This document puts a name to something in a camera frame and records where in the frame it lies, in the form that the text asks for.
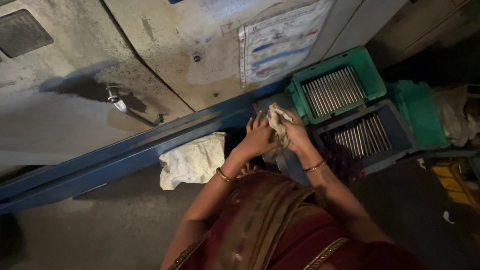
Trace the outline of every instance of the gold bangle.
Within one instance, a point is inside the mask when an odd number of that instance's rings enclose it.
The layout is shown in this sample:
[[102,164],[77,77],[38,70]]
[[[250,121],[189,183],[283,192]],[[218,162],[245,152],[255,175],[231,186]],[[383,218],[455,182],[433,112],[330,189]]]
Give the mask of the gold bangle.
[[218,174],[218,176],[220,176],[223,180],[225,180],[225,182],[227,183],[231,183],[231,182],[234,182],[235,180],[234,179],[230,179],[228,177],[226,177],[222,171],[220,170],[220,168],[217,168],[216,169],[216,173]]
[[323,160],[322,162],[320,162],[318,165],[315,165],[309,169],[306,169],[306,170],[303,170],[305,173],[307,172],[312,172],[312,171],[316,171],[318,170],[319,168],[323,167],[324,165],[326,164],[326,160]]

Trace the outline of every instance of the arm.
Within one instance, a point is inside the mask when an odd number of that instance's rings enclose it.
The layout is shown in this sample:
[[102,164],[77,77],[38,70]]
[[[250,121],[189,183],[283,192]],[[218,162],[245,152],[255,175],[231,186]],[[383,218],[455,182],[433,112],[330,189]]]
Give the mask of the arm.
[[[294,123],[282,120],[290,138],[288,148],[297,154],[304,169],[320,164],[323,158],[308,138],[301,119],[288,110],[282,110],[294,120]],[[392,239],[373,222],[353,193],[333,174],[328,166],[322,166],[318,170],[309,172],[307,176],[312,186],[324,195],[329,213],[344,224],[352,237],[366,243],[373,241],[393,243]]]
[[[260,111],[255,121],[250,118],[247,136],[232,150],[220,167],[222,173],[229,179],[237,178],[240,170],[250,159],[276,147],[276,144],[268,143],[272,128],[268,125],[267,119],[260,121],[261,115]],[[168,269],[183,250],[210,229],[231,191],[232,184],[217,174],[208,181],[181,220],[160,270]]]

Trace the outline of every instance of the green plastic crate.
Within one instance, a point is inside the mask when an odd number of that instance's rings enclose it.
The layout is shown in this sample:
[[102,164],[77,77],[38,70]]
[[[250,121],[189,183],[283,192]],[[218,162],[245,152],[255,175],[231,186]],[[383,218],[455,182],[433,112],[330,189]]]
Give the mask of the green plastic crate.
[[395,91],[396,106],[413,132],[419,149],[432,150],[450,146],[438,118],[430,86],[427,83],[400,80],[392,88]]
[[[352,67],[355,71],[357,78],[359,79],[359,83],[365,91],[366,97],[316,118],[308,105],[301,85],[304,82],[311,81],[323,75],[343,69],[347,66]],[[362,105],[365,103],[365,99],[373,100],[385,95],[386,93],[385,84],[378,74],[370,54],[368,54],[368,51],[365,49],[365,47],[355,47],[333,56],[320,64],[295,73],[292,77],[290,85],[286,90],[287,93],[292,96],[295,107],[297,108],[297,111],[305,124],[318,124],[332,118],[333,115],[346,112],[352,108]]]

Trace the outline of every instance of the blue metal beam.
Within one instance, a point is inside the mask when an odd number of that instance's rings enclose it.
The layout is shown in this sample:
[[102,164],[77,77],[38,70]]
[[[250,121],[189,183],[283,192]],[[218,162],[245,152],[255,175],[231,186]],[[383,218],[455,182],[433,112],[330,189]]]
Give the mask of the blue metal beam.
[[[0,214],[58,202],[158,162],[160,154],[229,127],[245,126],[252,103],[271,95],[275,82],[253,92],[101,148],[53,167],[40,168],[0,185]],[[212,119],[199,121],[214,115]],[[179,129],[170,135],[165,132]]]

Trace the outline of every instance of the floor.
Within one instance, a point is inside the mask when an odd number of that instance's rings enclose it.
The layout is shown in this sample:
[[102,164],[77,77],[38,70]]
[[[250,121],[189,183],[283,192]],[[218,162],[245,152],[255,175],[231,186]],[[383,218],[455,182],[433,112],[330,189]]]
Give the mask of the floor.
[[[158,269],[202,188],[180,184],[162,191],[159,173],[154,165],[75,199],[21,212],[24,248],[0,262],[0,269]],[[461,218],[465,209],[450,202],[416,161],[351,188],[378,224],[431,269],[479,269],[478,248]],[[456,224],[443,219],[445,210]]]

